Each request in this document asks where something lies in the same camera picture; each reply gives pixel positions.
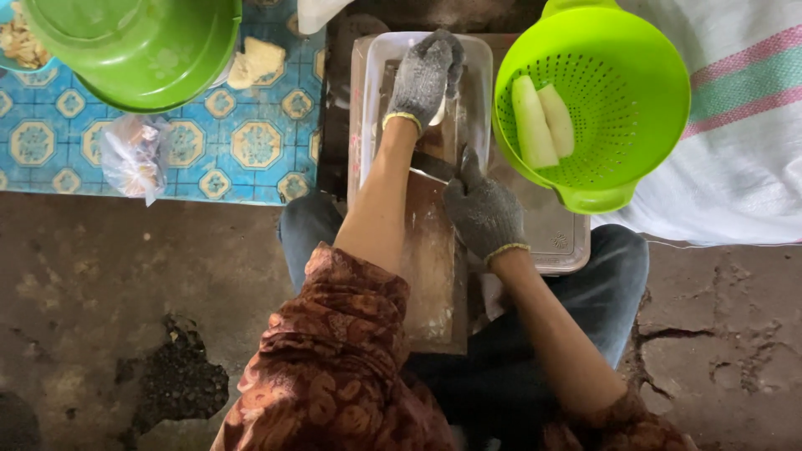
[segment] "green colander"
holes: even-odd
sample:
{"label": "green colander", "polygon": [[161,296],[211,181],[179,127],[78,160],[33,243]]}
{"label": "green colander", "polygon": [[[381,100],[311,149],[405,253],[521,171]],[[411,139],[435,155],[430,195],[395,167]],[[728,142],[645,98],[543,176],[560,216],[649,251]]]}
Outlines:
{"label": "green colander", "polygon": [[[530,169],[520,158],[510,91],[532,77],[554,85],[573,121],[573,155]],[[501,63],[492,125],[510,165],[551,188],[575,213],[620,209],[663,161],[688,119],[691,86],[679,53],[659,30],[614,0],[549,0],[541,20]]]}

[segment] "green container lid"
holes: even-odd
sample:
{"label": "green container lid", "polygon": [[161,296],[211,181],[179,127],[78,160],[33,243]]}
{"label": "green container lid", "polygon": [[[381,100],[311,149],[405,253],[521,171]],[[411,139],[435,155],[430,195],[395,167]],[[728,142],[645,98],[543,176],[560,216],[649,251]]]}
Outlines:
{"label": "green container lid", "polygon": [[229,61],[241,0],[22,0],[30,28],[106,104],[165,112]]}

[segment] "blue tile pattern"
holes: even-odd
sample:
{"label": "blue tile pattern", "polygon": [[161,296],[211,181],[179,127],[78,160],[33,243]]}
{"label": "blue tile pattern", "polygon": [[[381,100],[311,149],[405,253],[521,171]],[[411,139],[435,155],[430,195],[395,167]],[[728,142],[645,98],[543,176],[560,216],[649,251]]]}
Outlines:
{"label": "blue tile pattern", "polygon": [[[209,89],[164,113],[172,128],[161,197],[283,205],[314,187],[326,30],[300,35],[296,1],[243,5],[241,40],[251,35],[284,47],[280,71],[250,89]],[[0,190],[120,196],[103,179],[98,139],[122,114],[66,66],[6,74],[0,79]]]}

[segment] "plastic bag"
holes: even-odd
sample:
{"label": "plastic bag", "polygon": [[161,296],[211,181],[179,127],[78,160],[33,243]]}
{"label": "plastic bag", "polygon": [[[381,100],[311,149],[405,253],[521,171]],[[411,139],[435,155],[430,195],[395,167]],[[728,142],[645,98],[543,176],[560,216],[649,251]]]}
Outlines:
{"label": "plastic bag", "polygon": [[160,116],[127,114],[103,127],[100,164],[109,185],[150,206],[167,186],[165,141],[170,124]]}

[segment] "hand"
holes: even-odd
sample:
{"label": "hand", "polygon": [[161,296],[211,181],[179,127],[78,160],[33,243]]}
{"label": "hand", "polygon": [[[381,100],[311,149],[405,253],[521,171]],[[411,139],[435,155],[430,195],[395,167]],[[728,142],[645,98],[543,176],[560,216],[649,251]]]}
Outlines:
{"label": "hand", "polygon": [[395,76],[393,97],[382,127],[391,117],[402,116],[418,126],[418,133],[435,117],[443,94],[453,99],[462,75],[465,52],[457,38],[437,30],[415,44],[403,57]]}
{"label": "hand", "polygon": [[482,175],[472,148],[465,149],[460,176],[448,182],[443,200],[462,242],[485,265],[507,249],[529,250],[523,207],[507,187]]}

